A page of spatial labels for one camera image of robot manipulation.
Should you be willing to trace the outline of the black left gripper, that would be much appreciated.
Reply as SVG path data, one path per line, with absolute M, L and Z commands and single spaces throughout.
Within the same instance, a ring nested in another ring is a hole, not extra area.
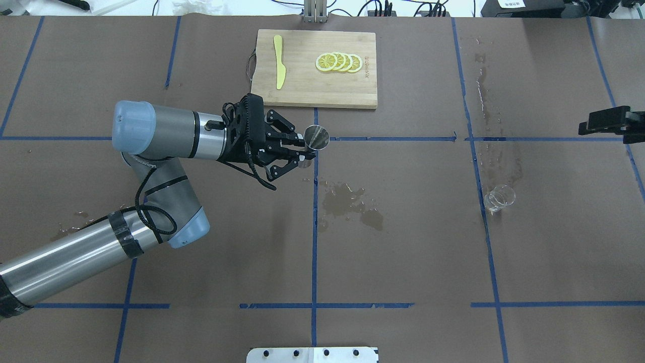
M 284 146 L 304 147 L 304 137 L 296 131 L 295 125 L 276 110 L 263 112 L 240 110 L 243 124 L 243 140 L 249 143 L 249 151 L 254 165 L 266 167 L 268 181 L 272 182 L 296 168 L 309 168 L 313 165 L 316 151 L 296 150 L 291 155 L 277 155 L 269 149 Z

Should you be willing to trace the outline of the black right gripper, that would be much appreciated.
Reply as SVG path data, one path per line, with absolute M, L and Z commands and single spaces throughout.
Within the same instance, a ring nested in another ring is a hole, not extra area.
M 644 142 L 644 112 L 630 112 L 623 126 L 623 143 Z

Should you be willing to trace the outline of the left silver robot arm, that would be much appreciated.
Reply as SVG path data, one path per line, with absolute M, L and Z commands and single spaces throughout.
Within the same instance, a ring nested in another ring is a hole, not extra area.
M 158 245 L 178 249 L 208 234 L 207 212 L 184 159 L 216 161 L 274 191 L 276 179 L 313 161 L 329 141 L 324 127 L 300 132 L 251 93 L 224 103 L 220 113 L 117 102 L 111 144 L 138 180 L 131 202 L 3 264 L 2 319 L 18 317 Z

